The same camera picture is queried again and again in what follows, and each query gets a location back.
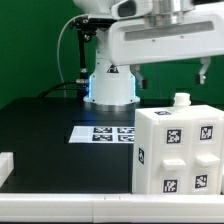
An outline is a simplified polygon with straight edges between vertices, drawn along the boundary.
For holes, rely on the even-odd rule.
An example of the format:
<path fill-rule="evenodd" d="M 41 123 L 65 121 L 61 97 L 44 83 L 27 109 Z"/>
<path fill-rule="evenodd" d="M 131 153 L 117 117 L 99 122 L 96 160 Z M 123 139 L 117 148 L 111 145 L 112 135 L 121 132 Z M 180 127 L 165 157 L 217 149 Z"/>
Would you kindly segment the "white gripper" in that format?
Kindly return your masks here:
<path fill-rule="evenodd" d="M 140 89 L 147 88 L 139 64 L 201 58 L 196 84 L 203 85 L 211 56 L 224 55 L 224 2 L 122 0 L 111 7 L 109 58 L 131 65 Z"/>

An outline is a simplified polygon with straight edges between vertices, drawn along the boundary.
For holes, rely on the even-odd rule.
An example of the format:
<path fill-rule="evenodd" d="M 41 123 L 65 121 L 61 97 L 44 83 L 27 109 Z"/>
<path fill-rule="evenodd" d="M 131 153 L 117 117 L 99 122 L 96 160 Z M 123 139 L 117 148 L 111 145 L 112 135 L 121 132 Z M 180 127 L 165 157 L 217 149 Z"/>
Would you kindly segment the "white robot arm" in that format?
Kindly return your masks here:
<path fill-rule="evenodd" d="M 224 55 L 224 1 L 196 5 L 193 0 L 73 0 L 86 13 L 97 36 L 95 71 L 87 79 L 86 105 L 124 110 L 139 103 L 144 88 L 140 66 L 199 58 L 197 75 L 213 56 Z"/>

